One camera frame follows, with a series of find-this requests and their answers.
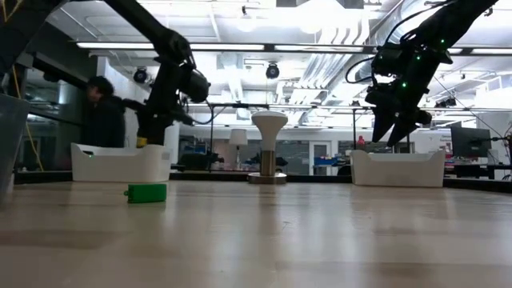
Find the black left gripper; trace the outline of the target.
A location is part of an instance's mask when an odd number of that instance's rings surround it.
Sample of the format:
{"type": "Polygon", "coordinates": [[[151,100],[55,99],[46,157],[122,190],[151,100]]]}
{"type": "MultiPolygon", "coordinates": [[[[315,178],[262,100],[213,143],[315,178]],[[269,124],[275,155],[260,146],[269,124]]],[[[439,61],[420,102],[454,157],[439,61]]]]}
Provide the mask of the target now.
{"type": "Polygon", "coordinates": [[[163,146],[167,126],[174,122],[192,126],[194,120],[179,103],[180,97],[176,90],[156,82],[149,84],[149,88],[150,96],[143,102],[125,98],[122,104],[136,113],[137,137],[147,138],[149,144],[163,146]]]}

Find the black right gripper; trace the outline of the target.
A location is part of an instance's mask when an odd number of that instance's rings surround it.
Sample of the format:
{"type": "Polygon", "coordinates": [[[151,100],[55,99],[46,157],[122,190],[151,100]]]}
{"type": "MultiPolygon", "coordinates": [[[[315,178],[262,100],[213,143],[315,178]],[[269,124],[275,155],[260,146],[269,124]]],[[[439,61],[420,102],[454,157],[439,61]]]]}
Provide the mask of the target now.
{"type": "Polygon", "coordinates": [[[365,101],[374,106],[372,142],[379,142],[394,124],[387,145],[395,146],[415,131],[417,124],[431,123],[432,116],[418,107],[423,95],[430,92],[428,78],[405,77],[380,82],[372,75],[370,79],[365,101]]]}

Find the green mini stapler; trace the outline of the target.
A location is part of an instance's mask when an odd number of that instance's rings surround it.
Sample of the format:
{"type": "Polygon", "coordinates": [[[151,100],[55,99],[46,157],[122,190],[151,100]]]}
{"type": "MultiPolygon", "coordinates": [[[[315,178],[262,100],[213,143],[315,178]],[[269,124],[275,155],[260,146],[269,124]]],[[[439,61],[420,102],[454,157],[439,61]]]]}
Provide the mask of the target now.
{"type": "Polygon", "coordinates": [[[129,184],[123,192],[128,203],[152,203],[164,202],[167,196],[165,183],[154,184],[129,184]]]}

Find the white plastic storage bin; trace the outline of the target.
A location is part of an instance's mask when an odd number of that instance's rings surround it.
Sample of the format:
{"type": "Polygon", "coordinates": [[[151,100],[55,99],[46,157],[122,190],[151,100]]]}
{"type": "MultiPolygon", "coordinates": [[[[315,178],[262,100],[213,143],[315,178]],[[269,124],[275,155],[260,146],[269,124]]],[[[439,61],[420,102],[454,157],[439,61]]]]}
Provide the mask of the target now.
{"type": "Polygon", "coordinates": [[[172,151],[160,145],[104,148],[72,143],[75,182],[154,183],[169,179],[172,151]]]}
{"type": "Polygon", "coordinates": [[[427,154],[350,153],[352,183],[357,186],[441,188],[446,152],[427,154]]]}

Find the person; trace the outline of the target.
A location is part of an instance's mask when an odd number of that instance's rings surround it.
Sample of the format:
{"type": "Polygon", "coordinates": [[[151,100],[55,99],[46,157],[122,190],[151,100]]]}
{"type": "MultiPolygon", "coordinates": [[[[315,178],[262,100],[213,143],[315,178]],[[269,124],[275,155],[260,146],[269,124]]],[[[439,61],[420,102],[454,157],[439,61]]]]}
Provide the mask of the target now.
{"type": "Polygon", "coordinates": [[[114,95],[114,86],[103,76],[93,76],[86,87],[88,115],[82,144],[105,148],[125,146],[126,120],[123,100],[114,95]]]}

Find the black monitor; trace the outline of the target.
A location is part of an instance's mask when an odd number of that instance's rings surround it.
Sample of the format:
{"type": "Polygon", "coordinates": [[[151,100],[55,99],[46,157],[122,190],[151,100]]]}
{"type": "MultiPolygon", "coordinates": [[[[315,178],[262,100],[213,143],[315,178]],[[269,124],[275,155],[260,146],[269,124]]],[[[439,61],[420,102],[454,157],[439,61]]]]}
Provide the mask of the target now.
{"type": "Polygon", "coordinates": [[[450,128],[453,156],[486,158],[491,149],[490,131],[486,129],[450,128]]]}

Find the white glazed door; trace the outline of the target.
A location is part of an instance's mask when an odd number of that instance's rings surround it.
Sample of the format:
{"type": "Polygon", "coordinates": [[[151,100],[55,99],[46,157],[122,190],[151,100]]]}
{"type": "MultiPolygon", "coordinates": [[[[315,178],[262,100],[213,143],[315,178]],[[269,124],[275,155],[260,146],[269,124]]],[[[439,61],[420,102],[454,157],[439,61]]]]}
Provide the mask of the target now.
{"type": "Polygon", "coordinates": [[[332,166],[315,166],[315,157],[331,157],[331,142],[328,141],[312,141],[310,142],[309,152],[309,173],[313,176],[331,176],[332,166]]]}

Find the white shade floor lamp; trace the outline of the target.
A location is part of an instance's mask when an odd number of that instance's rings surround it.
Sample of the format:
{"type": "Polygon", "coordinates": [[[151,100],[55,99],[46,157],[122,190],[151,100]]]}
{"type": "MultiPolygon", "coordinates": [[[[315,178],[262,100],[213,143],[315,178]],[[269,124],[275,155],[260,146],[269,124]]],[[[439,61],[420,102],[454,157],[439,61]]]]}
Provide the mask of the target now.
{"type": "Polygon", "coordinates": [[[247,132],[244,129],[232,129],[229,144],[236,148],[236,169],[241,169],[240,149],[248,144],[247,132]]]}

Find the black desk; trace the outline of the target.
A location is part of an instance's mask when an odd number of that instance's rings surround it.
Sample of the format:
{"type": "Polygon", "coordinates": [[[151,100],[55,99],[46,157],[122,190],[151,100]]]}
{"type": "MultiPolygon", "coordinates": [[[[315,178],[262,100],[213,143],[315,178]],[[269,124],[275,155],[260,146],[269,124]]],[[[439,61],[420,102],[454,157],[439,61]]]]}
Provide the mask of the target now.
{"type": "Polygon", "coordinates": [[[488,178],[495,180],[497,170],[512,172],[512,165],[489,165],[489,164],[453,164],[446,166],[444,176],[455,176],[456,178],[488,178]]]}

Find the long ceiling light bar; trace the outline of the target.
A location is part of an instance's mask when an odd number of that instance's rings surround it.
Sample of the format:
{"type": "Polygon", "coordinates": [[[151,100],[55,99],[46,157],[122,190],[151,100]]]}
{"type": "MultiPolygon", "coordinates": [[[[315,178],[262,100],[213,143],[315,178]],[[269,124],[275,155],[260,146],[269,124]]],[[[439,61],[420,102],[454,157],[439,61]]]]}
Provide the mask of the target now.
{"type": "MultiPolygon", "coordinates": [[[[76,42],[88,50],[154,50],[148,42],[76,42]]],[[[193,52],[266,52],[299,54],[376,54],[376,46],[317,45],[317,44],[237,44],[220,42],[196,42],[190,45],[193,52]]],[[[449,48],[457,56],[512,56],[512,47],[456,46],[449,48]]]]}

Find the grey plastic storage bin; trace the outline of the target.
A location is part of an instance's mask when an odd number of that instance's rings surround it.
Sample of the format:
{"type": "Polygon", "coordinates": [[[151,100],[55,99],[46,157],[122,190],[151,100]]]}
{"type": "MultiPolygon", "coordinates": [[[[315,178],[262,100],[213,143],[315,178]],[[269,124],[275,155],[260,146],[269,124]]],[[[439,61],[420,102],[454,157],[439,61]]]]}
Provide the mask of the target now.
{"type": "Polygon", "coordinates": [[[29,110],[27,101],[0,94],[0,204],[10,186],[29,110]]]}

